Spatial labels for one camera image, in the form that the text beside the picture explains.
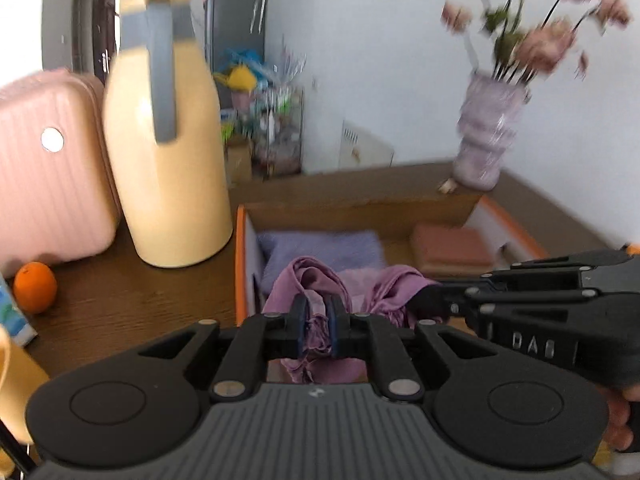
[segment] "refrigerator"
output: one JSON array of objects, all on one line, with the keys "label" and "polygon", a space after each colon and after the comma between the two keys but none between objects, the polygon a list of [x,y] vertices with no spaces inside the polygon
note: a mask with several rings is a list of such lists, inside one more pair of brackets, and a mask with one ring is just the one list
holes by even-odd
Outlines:
[{"label": "refrigerator", "polygon": [[[228,63],[226,49],[255,50],[264,58],[264,25],[258,31],[260,5],[254,32],[250,32],[256,0],[205,0],[205,57],[211,73],[219,72]],[[216,82],[220,107],[231,108],[229,90]]]}]

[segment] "purple cloth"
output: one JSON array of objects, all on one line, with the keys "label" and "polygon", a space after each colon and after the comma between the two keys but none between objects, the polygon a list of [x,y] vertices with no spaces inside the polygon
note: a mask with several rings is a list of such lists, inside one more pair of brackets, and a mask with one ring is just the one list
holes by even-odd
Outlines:
[{"label": "purple cloth", "polygon": [[[282,271],[263,312],[284,314],[296,295],[305,294],[310,307],[305,355],[302,359],[282,359],[283,366],[294,383],[352,383],[364,377],[366,365],[358,359],[330,357],[331,341],[322,295],[339,295],[347,312],[380,314],[394,325],[404,326],[406,302],[425,286],[435,283],[409,266],[345,270],[339,276],[324,263],[304,256],[293,260]],[[407,321],[411,326],[415,322]]]},{"label": "purple cloth", "polygon": [[267,260],[260,280],[260,290],[267,296],[280,273],[301,256],[321,260],[335,272],[365,267],[386,267],[385,253],[375,231],[265,231],[258,234],[258,243]]}]

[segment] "pink suitcase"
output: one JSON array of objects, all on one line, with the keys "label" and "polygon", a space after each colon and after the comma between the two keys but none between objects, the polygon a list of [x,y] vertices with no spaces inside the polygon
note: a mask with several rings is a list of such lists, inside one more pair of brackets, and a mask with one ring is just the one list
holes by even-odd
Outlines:
[{"label": "pink suitcase", "polygon": [[93,75],[40,72],[0,88],[0,273],[105,250],[120,204]]}]

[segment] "thermos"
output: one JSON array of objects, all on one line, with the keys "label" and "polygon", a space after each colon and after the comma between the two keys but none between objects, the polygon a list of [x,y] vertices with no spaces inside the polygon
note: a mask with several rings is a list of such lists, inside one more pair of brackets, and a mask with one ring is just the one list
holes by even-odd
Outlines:
[{"label": "thermos", "polygon": [[104,135],[140,258],[183,267],[232,235],[220,102],[190,0],[121,0]]}]

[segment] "wooden desk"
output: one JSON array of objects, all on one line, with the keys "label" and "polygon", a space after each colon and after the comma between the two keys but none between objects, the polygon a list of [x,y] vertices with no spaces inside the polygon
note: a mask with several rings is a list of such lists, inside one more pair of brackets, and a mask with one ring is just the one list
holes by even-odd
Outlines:
[{"label": "wooden desk", "polygon": [[[434,194],[449,164],[403,166],[247,184],[231,190],[232,206],[248,202],[321,203]],[[521,182],[504,174],[491,193],[551,254],[604,247],[594,233]],[[34,358],[57,375],[107,357],[195,320],[234,323],[234,242],[186,269],[156,269],[137,256],[123,222],[103,254],[59,266],[56,305],[36,317]]]}]

